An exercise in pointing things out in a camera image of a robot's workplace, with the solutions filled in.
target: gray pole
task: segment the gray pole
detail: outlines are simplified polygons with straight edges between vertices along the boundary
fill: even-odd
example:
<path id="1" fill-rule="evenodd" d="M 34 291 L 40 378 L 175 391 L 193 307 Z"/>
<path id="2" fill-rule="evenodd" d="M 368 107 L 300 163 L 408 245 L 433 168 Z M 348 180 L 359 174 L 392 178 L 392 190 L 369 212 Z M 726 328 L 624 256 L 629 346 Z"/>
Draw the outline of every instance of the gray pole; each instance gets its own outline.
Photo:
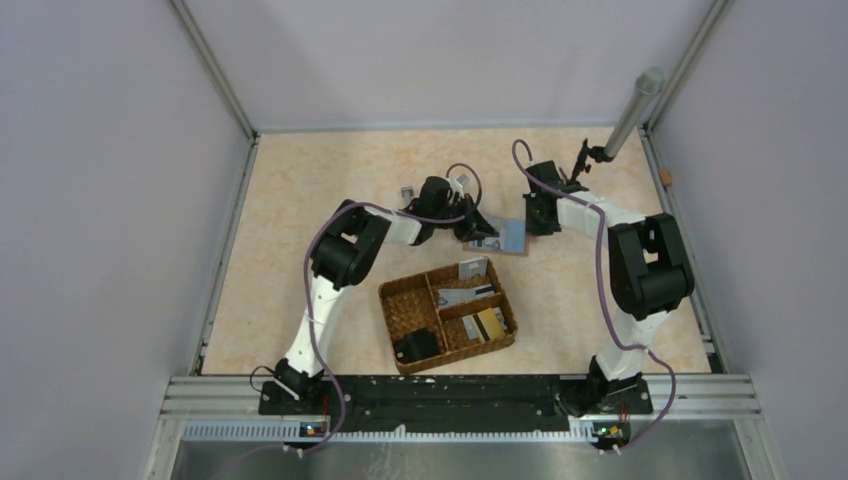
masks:
<path id="1" fill-rule="evenodd" d="M 665 72 L 660 67 L 650 67 L 639 78 L 636 79 L 636 87 L 633 89 L 633 96 L 630 97 L 630 102 L 618 119 L 615 125 L 615 130 L 612 131 L 606 146 L 604 146 L 604 154 L 609 158 L 615 158 L 624 141 L 633 131 L 633 127 L 642 118 L 642 113 L 645 108 L 651 103 L 651 100 L 662 91 L 665 84 Z"/>

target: beige table surface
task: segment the beige table surface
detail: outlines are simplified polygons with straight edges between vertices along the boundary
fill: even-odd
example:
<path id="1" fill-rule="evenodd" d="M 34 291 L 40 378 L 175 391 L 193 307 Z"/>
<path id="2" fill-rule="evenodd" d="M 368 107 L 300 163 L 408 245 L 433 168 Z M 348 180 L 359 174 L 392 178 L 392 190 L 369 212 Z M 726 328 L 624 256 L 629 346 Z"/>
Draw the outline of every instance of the beige table surface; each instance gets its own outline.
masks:
<path id="1" fill-rule="evenodd" d="M 203 365 L 205 374 L 273 368 L 285 354 L 305 306 L 302 264 L 318 228 L 345 198 L 400 208 L 400 187 L 419 192 L 428 175 L 453 162 L 483 182 L 484 215 L 524 218 L 527 180 L 510 146 L 525 139 L 536 161 L 571 171 L 586 137 L 602 144 L 609 128 L 472 129 L 262 135 Z M 581 178 L 598 196 L 625 208 L 659 212 L 642 145 L 634 132 L 612 164 Z M 428 374 L 583 373 L 608 338 L 595 287 L 593 241 L 562 233 L 528 239 L 527 257 L 493 255 L 519 324 L 515 343 Z M 330 343 L 329 365 L 342 374 L 397 373 L 377 297 L 386 281 L 479 256 L 463 252 L 449 230 L 424 245 L 384 245 L 368 278 L 350 296 Z M 688 299 L 654 343 L 679 372 L 708 372 Z M 650 360 L 646 372 L 664 372 Z"/>

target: wire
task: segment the wire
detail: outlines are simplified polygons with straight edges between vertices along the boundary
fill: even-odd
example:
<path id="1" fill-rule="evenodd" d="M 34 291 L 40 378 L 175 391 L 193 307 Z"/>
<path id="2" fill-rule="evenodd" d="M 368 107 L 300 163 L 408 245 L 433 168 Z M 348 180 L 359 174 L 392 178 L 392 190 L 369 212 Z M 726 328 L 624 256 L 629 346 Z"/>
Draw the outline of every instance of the wire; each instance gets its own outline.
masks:
<path id="1" fill-rule="evenodd" d="M 477 186 L 478 186 L 477 198 L 478 198 L 478 201 L 479 201 L 479 199 L 482 196 L 483 187 L 482 187 L 482 184 L 480 183 L 480 177 L 477 175 L 477 172 L 474 171 L 473 168 L 471 168 L 470 166 L 468 166 L 466 164 L 457 163 L 455 165 L 451 165 L 451 168 L 453 168 L 454 166 L 462 166 L 464 168 L 467 168 L 471 172 L 471 174 L 474 175 L 474 178 L 477 181 Z M 320 442 L 318 442 L 315 445 L 307 448 L 306 450 L 302 450 L 302 453 L 299 453 L 301 456 L 307 455 L 307 454 L 310 454 L 310 453 L 314 453 L 314 452 L 324 448 L 327 445 L 327 442 L 329 442 L 330 439 L 336 433 L 338 433 L 339 429 L 342 427 L 342 425 L 345 422 L 345 419 L 347 418 L 347 406 L 345 405 L 346 402 L 345 402 L 345 399 L 344 399 L 344 391 L 342 391 L 342 386 L 341 386 L 341 384 L 339 384 L 338 378 L 336 378 L 336 375 L 330 369 L 330 366 L 327 365 L 327 362 L 324 360 L 324 357 L 321 356 L 321 350 L 318 348 L 318 342 L 317 342 L 317 339 L 315 338 L 315 322 L 314 322 L 314 315 L 313 315 L 314 311 L 313 311 L 313 305 L 312 305 L 311 284 L 310 284 L 310 281 L 309 281 L 310 280 L 309 258 L 312 256 L 312 252 L 315 250 L 315 247 L 318 245 L 318 241 L 324 236 L 324 233 L 326 233 L 327 229 L 330 228 L 330 225 L 332 225 L 333 222 L 338 220 L 345 213 L 347 213 L 347 212 L 349 212 L 349 211 L 351 211 L 355 208 L 360 208 L 360 207 L 370 207 L 370 208 L 373 208 L 375 210 L 379 210 L 383 213 L 387 213 L 387 214 L 390 214 L 390 215 L 399 215 L 401 217 L 411 218 L 411 219 L 417 220 L 419 222 L 433 223 L 433 224 L 436 224 L 436 225 L 448 225 L 448 224 L 451 224 L 451 223 L 461 222 L 462 220 L 465 220 L 465 215 L 460 215 L 459 217 L 451 218 L 451 219 L 439 220 L 439 219 L 434 219 L 434 218 L 419 217 L 417 215 L 412 215 L 410 213 L 399 211 L 399 210 L 393 211 L 393 210 L 390 210 L 390 209 L 385 208 L 385 207 L 381 207 L 381 206 L 376 205 L 376 204 L 371 203 L 371 202 L 354 202 L 354 203 L 350 203 L 350 204 L 345 205 L 344 207 L 336 210 L 336 212 L 330 217 L 330 219 L 327 220 L 324 223 L 324 225 L 322 225 L 321 228 L 318 229 L 318 233 L 316 233 L 315 237 L 312 238 L 312 241 L 309 243 L 309 247 L 306 249 L 306 255 L 303 258 L 303 286 L 304 286 L 304 290 L 306 292 L 306 312 L 307 312 L 309 319 L 310 319 L 310 322 L 309 322 L 309 340 L 312 343 L 312 350 L 315 352 L 315 358 L 318 360 L 318 363 L 321 364 L 321 367 L 324 369 L 324 373 L 326 373 L 327 376 L 330 378 L 330 382 L 332 382 L 333 388 L 335 388 L 335 390 L 336 390 L 336 394 L 338 395 L 338 398 L 339 398 L 339 405 L 340 405 L 341 411 L 339 412 L 339 420 L 336 422 L 336 425 L 330 430 L 330 433 L 325 435 L 324 438 L 322 438 Z M 254 454 L 259 453 L 261 451 L 268 450 L 270 448 L 279 448 L 279 445 L 276 444 L 276 443 L 271 443 L 271 444 L 259 445 L 257 447 L 251 448 L 250 450 L 242 453 L 238 457 L 231 460 L 230 463 L 228 463 L 227 465 L 224 465 L 223 467 L 221 467 L 221 469 L 218 470 L 218 472 L 216 472 L 212 476 L 212 479 L 214 480 L 216 478 L 220 478 L 222 475 L 224 475 L 225 473 L 232 470 L 232 468 L 236 464 L 238 464 L 239 462 L 241 462 L 245 458 L 250 457 L 251 455 L 254 455 Z"/>
<path id="2" fill-rule="evenodd" d="M 598 298 L 601 302 L 601 312 L 604 315 L 604 322 L 607 325 L 607 330 L 609 330 L 609 334 L 610 334 L 610 337 L 612 338 L 613 343 L 615 343 L 615 346 L 618 347 L 619 350 L 624 350 L 624 351 L 642 350 L 642 351 L 646 352 L 648 354 L 648 356 L 651 357 L 651 360 L 653 360 L 658 365 L 664 367 L 668 371 L 669 376 L 671 377 L 671 392 L 668 396 L 668 402 L 666 402 L 663 409 L 660 410 L 660 413 L 657 415 L 657 418 L 655 418 L 651 422 L 651 424 L 648 425 L 645 428 L 645 430 L 643 430 L 639 435 L 637 435 L 634 439 L 632 439 L 627 445 L 625 445 L 624 447 L 619 449 L 620 452 L 627 450 L 628 448 L 635 445 L 639 440 L 641 440 L 642 437 L 644 437 L 646 433 L 653 430 L 653 428 L 663 418 L 665 418 L 665 416 L 668 414 L 668 411 L 671 410 L 671 404 L 672 404 L 672 402 L 674 402 L 674 396 L 677 393 L 677 378 L 674 375 L 674 370 L 671 368 L 671 365 L 660 360 L 656 356 L 656 354 L 654 354 L 654 352 L 651 351 L 651 349 L 649 349 L 646 345 L 641 345 L 641 344 L 638 344 L 638 343 L 633 344 L 633 345 L 625 345 L 624 343 L 622 343 L 621 339 L 618 338 L 618 334 L 615 331 L 615 327 L 612 324 L 612 317 L 610 316 L 609 306 L 607 305 L 607 295 L 606 295 L 606 292 L 604 291 L 604 273 L 603 273 L 603 268 L 601 267 L 601 254 L 602 254 L 602 251 L 603 251 L 603 248 L 604 248 L 603 245 L 604 245 L 604 230 L 605 230 L 604 227 L 606 226 L 606 212 L 604 212 L 604 210 L 601 207 L 594 205 L 594 204 L 591 204 L 591 203 L 587 202 L 586 200 L 583 200 L 582 198 L 575 197 L 573 195 L 569 195 L 569 194 L 567 194 L 565 192 L 561 192 L 561 191 L 559 191 L 559 190 L 557 190 L 557 189 L 555 189 L 555 188 L 553 188 L 549 185 L 546 185 L 544 182 L 542 182 L 541 180 L 539 180 L 536 177 L 534 177 L 533 175 L 531 175 L 523 166 L 521 166 L 521 161 L 518 160 L 518 153 L 516 152 L 516 147 L 519 144 L 524 146 L 524 149 L 527 151 L 527 157 L 528 157 L 528 159 L 531 163 L 533 162 L 533 153 L 530 151 L 530 146 L 527 145 L 527 142 L 525 142 L 524 140 L 519 138 L 519 139 L 516 139 L 514 142 L 512 142 L 512 160 L 515 162 L 515 166 L 518 167 L 519 170 L 521 170 L 521 173 L 523 173 L 524 176 L 526 176 L 528 180 L 530 180 L 531 182 L 536 184 L 539 188 L 541 188 L 542 190 L 545 190 L 548 193 L 556 195 L 557 197 L 560 197 L 560 198 L 566 198 L 566 199 L 568 199 L 572 202 L 575 202 L 579 205 L 583 205 L 584 207 L 590 208 L 592 211 L 597 213 L 598 216 L 600 217 L 600 220 L 598 221 L 598 233 L 597 233 L 597 235 L 595 235 L 595 279 L 596 279 L 596 283 L 597 283 L 597 287 L 598 287 Z"/>
<path id="3" fill-rule="evenodd" d="M 253 376 L 256 375 L 256 372 L 258 372 L 260 368 L 264 368 L 265 370 L 268 370 L 268 372 L 271 373 L 271 375 L 274 375 L 274 371 L 271 370 L 270 367 L 266 367 L 265 365 L 259 365 L 258 367 L 254 368 L 252 372 L 250 372 L 250 377 L 248 377 L 248 381 L 250 382 L 250 388 L 256 390 L 259 393 L 262 393 L 262 389 L 256 388 L 253 385 Z"/>
<path id="4" fill-rule="evenodd" d="M 471 166 L 469 166 L 467 163 L 462 163 L 462 162 L 456 162 L 453 165 L 451 165 L 450 167 L 448 167 L 448 171 L 445 172 L 445 177 L 450 178 L 451 170 L 453 170 L 456 167 L 462 167 L 462 168 L 467 169 L 469 172 L 471 172 L 472 175 L 474 175 L 474 180 L 477 182 L 477 200 L 474 202 L 474 206 L 468 212 L 468 213 L 471 213 L 474 210 L 477 210 L 477 208 L 480 206 L 480 201 L 483 200 L 483 184 L 480 183 L 480 177 L 477 176 L 477 172 L 475 172 L 474 169 L 471 168 Z"/>

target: wicker basket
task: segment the wicker basket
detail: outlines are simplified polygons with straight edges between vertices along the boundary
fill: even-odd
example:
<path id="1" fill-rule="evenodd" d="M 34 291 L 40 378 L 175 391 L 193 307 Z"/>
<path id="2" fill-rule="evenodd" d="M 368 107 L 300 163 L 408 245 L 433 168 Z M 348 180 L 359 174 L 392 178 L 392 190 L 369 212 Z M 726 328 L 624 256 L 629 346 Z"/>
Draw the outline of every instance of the wicker basket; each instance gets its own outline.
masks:
<path id="1" fill-rule="evenodd" d="M 441 288 L 472 288 L 486 284 L 492 285 L 494 295 L 443 309 L 437 307 Z M 488 259 L 485 275 L 459 280 L 459 264 L 455 263 L 386 282 L 380 285 L 379 295 L 392 345 L 422 327 L 435 333 L 439 342 L 439 355 L 413 363 L 399 362 L 394 352 L 395 365 L 404 375 L 500 350 L 515 342 L 518 323 L 491 259 Z M 506 336 L 484 343 L 469 339 L 462 317 L 493 307 L 501 309 L 507 326 Z"/>

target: metal floor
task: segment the metal floor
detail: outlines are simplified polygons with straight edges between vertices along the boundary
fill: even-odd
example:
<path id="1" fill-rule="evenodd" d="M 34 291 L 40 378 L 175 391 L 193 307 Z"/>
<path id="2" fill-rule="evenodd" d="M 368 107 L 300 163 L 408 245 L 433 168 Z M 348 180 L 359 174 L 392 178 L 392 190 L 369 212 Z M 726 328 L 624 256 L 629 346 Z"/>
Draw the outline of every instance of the metal floor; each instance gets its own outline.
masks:
<path id="1" fill-rule="evenodd" d="M 222 468 L 216 480 L 750 478 L 731 421 L 668 421 L 649 435 L 620 457 L 577 443 L 337 443 L 304 460 L 274 448 L 235 464 L 258 444 L 187 441 L 172 479 L 209 479 Z"/>

